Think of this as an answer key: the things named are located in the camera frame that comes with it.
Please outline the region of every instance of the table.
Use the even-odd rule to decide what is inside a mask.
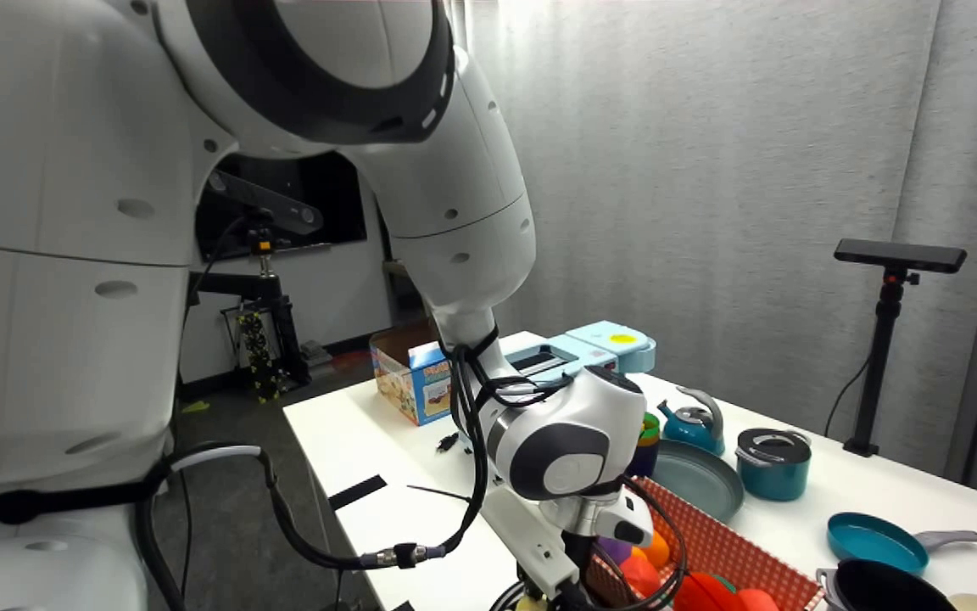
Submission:
[[[505,339],[505,349],[536,342],[534,331]],[[656,411],[659,400],[684,405],[676,383],[638,372],[631,378]],[[734,460],[737,435],[742,426],[790,426],[782,420],[754,414],[719,400],[725,416],[725,458]],[[396,541],[439,544],[466,508],[449,497],[418,491],[407,484],[430,484],[449,491],[470,490],[470,458],[466,452],[439,456],[439,442],[455,430],[450,420],[427,426],[407,424],[374,379],[317,400],[286,406],[286,416],[317,468],[327,497],[344,491],[363,477],[380,476],[386,484],[337,515],[354,550],[380,550]],[[745,498],[728,524],[741,535],[780,558],[802,575],[831,566],[824,544],[831,511],[876,511],[905,529],[977,529],[977,491],[958,482],[894,464],[889,458],[859,458],[837,442],[807,435],[815,448],[807,491],[802,502]],[[466,544],[418,569],[377,569],[371,584],[384,607],[410,604],[418,611],[466,611],[487,607],[516,581],[516,563],[496,532],[479,519]],[[945,594],[977,594],[977,547],[943,550],[931,561],[926,581]]]

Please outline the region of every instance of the cardboard box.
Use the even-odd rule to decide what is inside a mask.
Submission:
[[[374,342],[377,391],[413,424],[450,414],[450,366],[434,328],[407,327],[377,331]]]

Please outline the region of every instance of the black stand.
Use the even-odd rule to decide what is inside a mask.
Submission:
[[[283,349],[283,366],[289,370],[289,378],[295,379],[295,386],[308,386],[313,372],[308,363],[299,354],[299,336],[295,336],[295,323],[292,323],[292,301],[283,292],[279,277],[259,277],[259,276],[191,276],[194,292],[217,292],[217,296],[241,296],[241,300],[256,300],[270,311],[276,323],[276,339]]]
[[[884,268],[882,296],[876,301],[876,328],[873,328],[861,406],[859,406],[856,435],[842,446],[856,456],[876,456],[880,452],[873,446],[873,424],[876,424],[876,406],[880,406],[882,383],[884,383],[889,346],[892,346],[905,280],[919,285],[919,276],[910,276],[905,268]]]
[[[846,242],[837,242],[836,257],[884,268],[882,300],[876,301],[876,331],[873,331],[873,349],[868,349],[861,406],[859,406],[856,435],[846,442],[846,448],[856,456],[876,456],[873,420],[876,420],[876,405],[880,405],[882,383],[884,383],[889,346],[892,346],[903,285],[905,280],[919,285],[915,271],[958,276],[966,251],[963,246],[849,242],[846,236]]]

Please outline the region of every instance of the pan handle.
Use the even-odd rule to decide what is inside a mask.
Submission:
[[[926,547],[926,553],[937,553],[940,547],[975,547],[977,529],[923,529],[915,541]]]
[[[842,601],[836,594],[836,569],[816,569],[815,584],[820,586],[815,594],[815,601],[807,604],[807,611],[842,611]]]

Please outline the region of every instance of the gray wall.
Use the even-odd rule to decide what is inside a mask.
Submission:
[[[499,0],[476,62],[540,222],[505,327],[609,315],[661,339],[659,372],[820,426],[880,288],[836,242],[969,246],[910,292],[880,416],[943,470],[977,328],[977,2]]]

